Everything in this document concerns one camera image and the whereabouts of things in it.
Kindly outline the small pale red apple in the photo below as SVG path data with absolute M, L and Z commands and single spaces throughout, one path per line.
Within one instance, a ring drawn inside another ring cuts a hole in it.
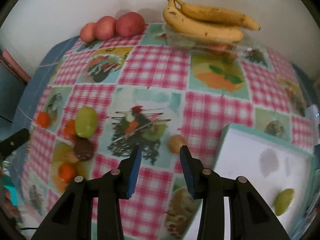
M 90 22 L 80 30 L 80 39 L 84 42 L 92 42 L 95 40 L 96 23 Z

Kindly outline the middle red apple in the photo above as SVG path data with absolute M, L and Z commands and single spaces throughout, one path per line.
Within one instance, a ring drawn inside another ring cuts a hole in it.
M 117 20 L 112 16 L 104 16 L 96 22 L 95 36 L 101 41 L 109 40 L 116 34 Z

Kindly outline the small green pear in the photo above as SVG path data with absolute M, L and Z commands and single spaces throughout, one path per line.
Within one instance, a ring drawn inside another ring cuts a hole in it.
M 276 216 L 281 216 L 288 210 L 294 199 L 294 196 L 294 189 L 284 189 L 278 193 L 273 203 Z

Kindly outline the pink checkered fruit tablecloth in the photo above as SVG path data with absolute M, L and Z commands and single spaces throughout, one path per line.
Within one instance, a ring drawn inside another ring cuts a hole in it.
M 95 109 L 98 125 L 88 138 L 93 158 L 74 154 L 77 134 L 63 135 L 82 107 Z M 292 65 L 260 47 L 251 56 L 227 60 L 167 44 L 162 25 L 140 35 L 85 43 L 77 40 L 45 87 L 33 118 L 47 112 L 47 128 L 31 124 L 22 192 L 31 215 L 41 221 L 66 188 L 57 175 L 70 162 L 94 178 L 142 145 L 138 188 L 121 211 L 124 231 L 140 239 L 181 239 L 197 203 L 187 197 L 170 136 L 180 134 L 204 164 L 212 165 L 218 136 L 230 123 L 255 127 L 312 151 L 310 122 Z

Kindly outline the clear plastic fruit tray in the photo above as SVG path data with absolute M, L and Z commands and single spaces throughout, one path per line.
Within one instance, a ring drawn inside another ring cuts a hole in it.
M 164 23 L 162 28 L 167 38 L 167 44 L 180 49 L 212 53 L 218 56 L 225 56 L 228 59 L 251 56 L 259 50 L 259 45 L 246 33 L 239 42 L 203 41 L 194 35 L 178 33 L 167 23 Z

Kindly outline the white teal-rimmed tray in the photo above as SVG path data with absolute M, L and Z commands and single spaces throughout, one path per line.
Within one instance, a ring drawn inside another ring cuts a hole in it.
M 285 140 L 227 125 L 212 168 L 202 170 L 203 198 L 185 239 L 299 239 L 316 185 L 316 157 Z M 294 189 L 288 210 L 274 200 Z

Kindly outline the dark brown round fruit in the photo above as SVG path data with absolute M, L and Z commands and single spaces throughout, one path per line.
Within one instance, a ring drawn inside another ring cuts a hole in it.
M 73 148 L 75 156 L 80 161 L 89 161 L 93 158 L 95 148 L 90 140 L 77 137 Z

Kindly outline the large red apple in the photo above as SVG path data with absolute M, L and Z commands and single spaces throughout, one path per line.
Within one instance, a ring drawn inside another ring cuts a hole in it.
M 140 34 L 145 27 L 144 18 L 136 12 L 128 12 L 116 23 L 116 32 L 121 37 L 132 37 Z

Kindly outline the white power bank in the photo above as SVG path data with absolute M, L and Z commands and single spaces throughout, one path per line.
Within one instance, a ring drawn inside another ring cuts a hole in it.
M 313 143 L 314 145 L 319 145 L 319 108 L 316 104 L 306 109 L 306 116 L 311 122 Z

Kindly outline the orange tangerine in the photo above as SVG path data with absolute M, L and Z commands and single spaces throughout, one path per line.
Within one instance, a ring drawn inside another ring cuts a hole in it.
M 62 163 L 58 169 L 59 179 L 65 183 L 70 183 L 76 177 L 76 169 L 69 163 Z
M 40 112 L 37 116 L 36 123 L 42 128 L 47 128 L 51 123 L 50 115 L 47 112 Z
M 76 136 L 75 120 L 69 120 L 66 122 L 63 129 L 63 135 L 66 139 L 72 140 Z

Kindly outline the small brown round fruit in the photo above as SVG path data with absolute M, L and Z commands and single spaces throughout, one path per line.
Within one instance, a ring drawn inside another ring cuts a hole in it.
M 186 140 L 178 134 L 171 136 L 167 142 L 168 150 L 173 154 L 179 154 L 180 148 L 184 145 L 187 145 Z

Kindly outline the yellow banana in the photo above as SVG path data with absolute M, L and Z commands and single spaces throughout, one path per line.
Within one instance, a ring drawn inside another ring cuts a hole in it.
M 163 18 L 174 31 L 191 35 L 204 43 L 213 41 L 239 42 L 244 37 L 244 33 L 237 27 L 204 23 L 185 16 L 177 9 L 175 0 L 168 0 L 163 10 Z
M 226 25 L 234 25 L 243 27 L 249 30 L 260 30 L 260 25 L 257 21 L 248 15 L 240 12 L 218 8 L 193 5 L 185 3 L 182 0 L 175 0 L 180 6 L 180 11 L 186 16 L 204 22 L 220 23 Z

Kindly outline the lower yellow banana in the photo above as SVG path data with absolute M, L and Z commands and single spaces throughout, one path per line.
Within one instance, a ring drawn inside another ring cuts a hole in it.
M 191 35 L 204 43 L 213 41 L 239 42 L 244 37 L 244 33 L 237 27 L 204 23 L 185 16 L 177 9 L 175 0 L 168 0 L 163 10 L 163 18 L 174 31 Z

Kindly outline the upper yellow banana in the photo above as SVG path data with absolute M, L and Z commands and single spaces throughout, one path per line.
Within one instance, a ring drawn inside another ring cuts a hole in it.
M 180 6 L 180 11 L 186 16 L 204 22 L 220 23 L 226 25 L 234 25 L 243 27 L 249 30 L 260 30 L 260 25 L 257 21 L 248 15 L 240 12 L 218 8 L 193 5 L 185 3 L 182 0 L 175 0 Z

